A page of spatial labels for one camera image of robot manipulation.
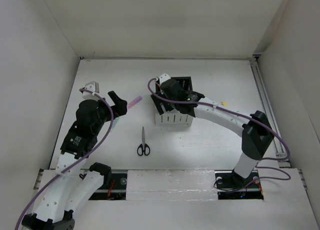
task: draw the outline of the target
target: scissors blade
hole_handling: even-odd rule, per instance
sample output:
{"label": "scissors blade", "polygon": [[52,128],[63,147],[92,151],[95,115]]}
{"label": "scissors blade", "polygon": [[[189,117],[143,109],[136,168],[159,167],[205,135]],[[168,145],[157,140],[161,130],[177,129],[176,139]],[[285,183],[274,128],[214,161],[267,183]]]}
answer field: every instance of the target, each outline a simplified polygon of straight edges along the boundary
{"label": "scissors blade", "polygon": [[145,147],[145,143],[146,143],[146,136],[145,136],[145,127],[142,127],[142,145],[143,147]]}

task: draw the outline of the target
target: scissors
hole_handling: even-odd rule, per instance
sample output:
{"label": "scissors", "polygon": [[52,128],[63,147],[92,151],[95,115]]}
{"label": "scissors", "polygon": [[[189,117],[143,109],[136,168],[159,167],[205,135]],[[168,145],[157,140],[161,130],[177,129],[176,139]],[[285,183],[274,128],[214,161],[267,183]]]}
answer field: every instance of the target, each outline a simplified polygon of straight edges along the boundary
{"label": "scissors", "polygon": [[150,154],[150,147],[146,144],[146,136],[145,136],[145,127],[142,127],[142,144],[136,150],[139,156],[149,156]]}

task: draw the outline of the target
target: white backdrop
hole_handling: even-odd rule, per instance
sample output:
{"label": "white backdrop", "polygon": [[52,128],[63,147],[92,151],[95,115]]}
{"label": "white backdrop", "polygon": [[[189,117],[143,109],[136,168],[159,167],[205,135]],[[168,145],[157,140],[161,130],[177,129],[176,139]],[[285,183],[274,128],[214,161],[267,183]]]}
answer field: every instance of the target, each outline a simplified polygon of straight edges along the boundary
{"label": "white backdrop", "polygon": [[268,26],[282,2],[44,1],[75,52],[86,58],[250,57],[265,32],[270,35]]}
{"label": "white backdrop", "polygon": [[0,0],[0,222],[14,229],[47,168],[79,59],[43,0]]}

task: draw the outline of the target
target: white enclosure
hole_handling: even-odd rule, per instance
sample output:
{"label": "white enclosure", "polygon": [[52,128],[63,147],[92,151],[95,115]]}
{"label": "white enclosure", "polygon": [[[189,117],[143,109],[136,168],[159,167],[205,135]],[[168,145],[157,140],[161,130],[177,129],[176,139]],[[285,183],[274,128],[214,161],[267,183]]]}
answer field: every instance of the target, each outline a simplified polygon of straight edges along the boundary
{"label": "white enclosure", "polygon": [[283,0],[44,1],[79,56],[246,58]]}
{"label": "white enclosure", "polygon": [[[217,201],[214,191],[172,195],[170,187],[150,189],[157,181],[130,171],[130,200],[90,201],[75,230],[103,228],[104,218],[118,224],[119,214],[128,219],[122,229],[132,225],[156,229],[151,220],[137,220],[139,210],[150,219],[156,212],[159,222],[165,217],[165,227],[174,229],[256,229],[257,225],[261,229],[317,229],[319,1],[0,0],[0,228],[14,229],[38,184],[44,185],[52,176],[47,169],[55,168],[63,137],[82,100],[78,89],[92,80],[100,83],[102,96],[114,90],[128,101],[138,95],[142,100],[118,121],[113,137],[88,159],[86,168],[94,161],[114,169],[173,172],[233,168],[241,153],[241,139],[232,132],[198,119],[184,130],[155,126],[155,108],[146,83],[167,72],[191,76],[194,90],[226,101],[232,109],[262,110],[274,116],[292,151],[292,167],[303,172],[308,195],[296,169],[287,169],[292,181],[262,181],[265,200],[247,204]],[[260,72],[252,72],[248,61],[254,52],[262,53]],[[129,85],[130,91],[122,84]],[[142,126],[151,147],[147,160],[136,154]],[[279,144],[272,144],[268,156],[274,157],[277,149]],[[278,167],[276,162],[263,164]],[[39,183],[40,168],[46,171]],[[278,176],[268,171],[261,174]],[[193,190],[189,183],[182,190]],[[164,195],[174,201],[163,202]],[[214,201],[192,202],[206,197]],[[248,206],[247,214],[243,208]],[[224,216],[231,209],[236,217],[226,221]]]}

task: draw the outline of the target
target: white table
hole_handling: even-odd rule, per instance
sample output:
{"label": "white table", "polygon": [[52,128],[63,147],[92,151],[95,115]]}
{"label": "white table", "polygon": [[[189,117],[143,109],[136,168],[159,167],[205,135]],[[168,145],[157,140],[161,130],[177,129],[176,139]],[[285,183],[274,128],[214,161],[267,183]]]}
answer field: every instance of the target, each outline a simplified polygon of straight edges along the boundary
{"label": "white table", "polygon": [[[75,229],[317,229],[296,169],[287,169],[291,181],[261,181],[263,201],[218,200],[212,188],[212,169],[234,168],[242,152],[241,139],[201,119],[194,119],[191,127],[155,126],[147,82],[163,72],[172,77],[191,76],[195,91],[216,102],[225,101],[231,109],[248,113],[263,109],[247,60],[82,60],[51,168],[56,167],[62,141],[76,119],[83,100],[79,89],[86,83],[99,82],[100,95],[110,104],[107,92],[111,90],[128,102],[138,95],[142,100],[120,118],[85,165],[88,168],[97,161],[113,169],[133,169],[128,171],[126,200],[89,201],[75,217]],[[148,157],[139,157],[136,152],[142,126],[151,147]],[[99,140],[107,127],[106,123]],[[275,157],[273,144],[266,156]],[[265,161],[261,165],[277,167],[278,163]],[[276,171],[258,172],[260,176],[283,177]],[[54,170],[46,170],[41,185],[54,174]]]}
{"label": "white table", "polygon": [[[155,106],[147,82],[163,72],[172,77],[191,76],[195,91],[216,102],[225,101],[231,109],[248,113],[263,109],[247,60],[82,60],[50,168],[57,165],[63,139],[83,100],[79,89],[90,81],[97,81],[100,95],[111,105],[107,92],[112,90],[128,102],[139,95],[142,100],[119,119],[110,136],[89,157],[85,168],[101,162],[112,169],[233,169],[242,152],[241,138],[233,132],[202,119],[194,119],[191,127],[155,125]],[[106,123],[98,140],[108,126]],[[143,126],[146,143],[151,147],[148,157],[137,155]],[[266,156],[275,157],[273,144]],[[272,161],[263,164],[277,166]]]}

